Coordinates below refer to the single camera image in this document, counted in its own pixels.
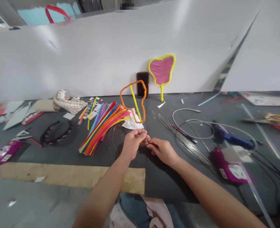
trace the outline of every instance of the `forearm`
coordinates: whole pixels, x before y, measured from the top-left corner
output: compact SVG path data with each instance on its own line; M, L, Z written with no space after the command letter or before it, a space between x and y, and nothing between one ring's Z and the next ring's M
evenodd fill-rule
M265 227L242 203L183 159L172 168L191 188L202 207L220 227Z
M102 227L112 209L130 161L119 157L91 191L73 227Z

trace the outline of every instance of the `white panel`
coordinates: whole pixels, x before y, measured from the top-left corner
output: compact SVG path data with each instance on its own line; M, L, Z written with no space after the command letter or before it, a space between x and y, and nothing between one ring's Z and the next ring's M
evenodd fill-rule
M164 93L211 91L259 8L260 0L177 0L0 34L0 101L51 98L62 88L118 95L151 58L169 53L177 63ZM160 93L152 78L149 92Z
M280 91L280 1L267 0L222 91Z

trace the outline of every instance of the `black mat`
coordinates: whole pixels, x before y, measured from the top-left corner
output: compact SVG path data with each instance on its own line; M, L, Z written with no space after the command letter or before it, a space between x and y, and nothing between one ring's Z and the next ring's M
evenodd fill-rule
M103 99L104 103L111 103L113 101L120 102L119 96L113 97L100 97ZM131 96L123 97L125 105L127 107L134 107L134 101ZM89 98L82 98L84 101L88 101ZM45 129L52 123L60 120L61 123L56 126L56 128L51 132L51 137L58 136L64 132L67 127L67 119L63 117L67 113L66 110L60 109L59 112L45 112L38 119L33 121L27 126L22 126L18 124L6 131L3 131L4 124L0 125L0 148L2 148L9 140L15 137L17 133L28 127L32 127L28 132L29 135L33 136L37 141L39 140L41 134ZM41 148L39 145L27 140L31 146L25 150L22 154L19 153L17 156L12 156L10 162L31 162L31 163L43 163L43 164L61 164L61 165L83 165L83 166L106 166L109 167L113 164L117 158L117 151L120 153L125 135L130 132L130 130L121 127L123 122L117 124L116 127L112 127L106 133L103 142L100 142L97 146L94 156L85 156L79 154L78 148L84 142L88 136L87 131L87 120L82 122L81 126L78 125L79 115L78 113L73 119L73 129L72 132L67 136L65 140L54 145L47 145ZM94 119L90 121L90 127L94 123ZM139 154L131 162L130 167L132 168L145 168L146 167L146 151L145 147L139 149Z
M252 134L256 139L264 141L263 136L254 124L244 124L239 122L239 119L241 118L248 118L247 114L240 104L246 104L247 108L256 118L263 118L268 112L280 114L280 107L253 106L244 99L236 100L226 104L220 104L222 101L225 101L229 98L229 96L224 95L219 95L218 97L200 107L197 106L199 103L210 98L212 95L213 93L165 94L164 100L166 101L166 103L160 109L157 108L157 105L161 103L159 101L159 95L150 95L149 99L147 99L145 102L146 121L144 123L144 127L151 137L158 137L170 141L179 156L184 158L187 162L207 175L209 178L224 186L225 189L231 192L236 198L238 198L251 210L259 212L259 206L257 205L256 200L248 185L241 185L239 187L236 187L231 184L225 183L223 180L220 180L208 169L206 169L197 159L190 155L189 152L187 152L179 143L179 141L175 139L170 133L168 133L153 118L154 116L152 114L152 110L154 110L155 112L162 111L172 122L171 115L176 109L198 109L201 110L202 113L196 113L192 111L176 112L175 119L177 123L180 125L187 119L200 119L205 121L212 121L213 119L215 119L220 123L239 127ZM114 100L117 102L121 102L119 96L100 98L103 99L103 102L108 103ZM126 103L126 106L134 106L134 102L131 96L124 96L124 101ZM67 129L68 126L67 120L63 118L63 115L65 113L67 112L63 109L61 109L59 112L44 113L41 117L39 117L37 120L26 127L23 127L21 124L19 124L6 131L2 130L4 124L0 125L0 148L2 148L9 140L14 138L15 135L21 130L24 130L28 127L32 127L29 130L30 135L34 136L34 138L38 140L44 130L50 124L56 122L57 120L60 120L61 124L55 129L54 135L59 135L61 132ZM122 149L125 135L129 132L129 130L122 128L122 123L119 123L115 127L114 133L114 127L111 131L107 132L104 141L99 143L94 156L85 157L79 154L78 148L88 135L86 125L87 122L83 122L80 128L78 128L77 123L79 114L72 119L73 130L63 142L41 148L30 140L27 140L27 143L29 143L30 146L25 146L25 148L17 153L16 156L12 156L11 162L33 162L65 165L78 164L85 166L107 167L111 166L117 158L117 150L120 152L120 150ZM207 137L211 134L211 130L208 126L200 126L200 124L195 123L193 123L192 125L196 128L201 137ZM277 149L280 151L280 133L278 132L278 130L269 126L262 127L266 131L268 136L272 139ZM189 134L195 136L195 132L188 124L183 124L182 128ZM242 133L236 130L228 130L235 133L237 136L246 138ZM216 146L216 143L212 139L205 140L205 143L210 150L212 150ZM207 149L202 145L200 141L198 142L198 144L196 144L196 146L202 153L208 156ZM263 146L259 147L259 151L263 153L268 159L272 160L272 162L280 169L280 160L276 158L274 153L270 150L265 142ZM163 164L156 156L152 156L150 154L150 151L148 151L145 147L141 147L139 149L139 154L137 155L136 159L132 161L130 167L146 167L146 196L163 198L167 201L180 200L197 202L193 193L189 190L181 177L171 168ZM255 181L257 191L260 194L260 197L268 212L275 212L277 207L277 200L275 198L275 195L280 194L280 180L278 180L278 178L276 178L273 173L264 171L256 162L246 163L245 167Z
M157 108L157 105L159 105L160 102L157 100L157 98L153 99L151 96L150 99L147 100L147 112L151 113L151 111L154 111L155 113L158 113L162 111L170 120L170 122L173 123L172 113L175 110L181 108L198 109L202 112L196 113L189 110L177 111L175 113L175 120L177 121L177 124L181 125L185 122L185 120L188 119L200 119L205 121L212 121L215 119L220 123L232 125L248 131L254 136L254 138L259 139L260 141L264 141L264 138L254 124L244 124L239 122L239 119L248 118L240 104L244 103L256 118L263 118L268 112L280 113L280 107L256 107L243 99L226 104L220 104L228 98L228 96L224 95L219 95L200 107L197 106L199 103L205 101L212 95L212 93L196 93L188 95L171 94L164 97L166 103L160 109ZM226 190L232 193L251 210L257 212L260 211L260 208L257 205L248 185L241 185L237 187L220 180L217 176L212 174L211 171L205 168L197 159L190 155L189 152L181 145L181 143L175 139L171 133L166 131L162 125L160 125L153 118L152 115L149 116L147 125L148 132L151 137L158 137L168 140L180 157L184 158L188 163L215 182L224 186ZM210 128L204 124L201 126L198 123L192 123L192 126L197 130L201 137L208 137L211 135ZM268 126L263 126L263 128L280 151L280 132ZM189 124L183 124L182 129L188 132L190 135L196 136L196 133L192 130ZM236 136L240 136L244 139L247 138L243 133L238 132L237 130L230 128L227 129L230 132L233 132ZM206 143L209 150L213 150L217 145L213 139L205 140L204 142ZM196 146L203 154L205 154L207 157L209 156L209 152L199 140ZM225 144L221 144L220 146L222 148L226 148ZM265 142L263 146L259 146L259 151L269 158L280 169L280 160L276 158L274 153L270 150ZM268 212L275 212L277 208L275 194L276 192L280 194L280 180L278 180L278 178L276 178L273 173L270 173L269 171L265 172L256 162L246 163L245 167L255 181L255 186ZM176 172L170 167L164 165L156 156L152 155L148 156L146 164L145 196L174 201L181 200L197 202L197 199L194 197L193 193L190 191L181 177L177 175Z

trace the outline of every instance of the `blue glue gun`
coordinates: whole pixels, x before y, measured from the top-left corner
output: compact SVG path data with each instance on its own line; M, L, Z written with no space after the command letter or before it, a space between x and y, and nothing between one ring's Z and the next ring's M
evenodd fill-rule
M228 132L224 127L218 124L212 124L215 129L215 135L221 137L223 140L227 140L229 143L242 146L245 149L254 149L254 143L249 140L244 140L239 137L234 136L230 132Z

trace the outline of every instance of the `red handle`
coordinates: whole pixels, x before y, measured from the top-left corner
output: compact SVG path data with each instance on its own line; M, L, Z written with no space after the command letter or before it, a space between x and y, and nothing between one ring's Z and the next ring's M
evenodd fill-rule
M49 13L49 9L50 9L50 10L53 10L53 11L56 11L56 12L58 12L58 13L64 15L65 17L67 17L67 18L71 21L70 17L67 15L67 13L66 13L64 10L62 10L61 8L56 7L56 6L47 5L46 8L45 8L45 12L46 12L46 16L48 17L48 20L49 20L49 22L50 22L51 24L53 24L54 21L53 21L53 19L51 18L51 15L50 15L50 13Z

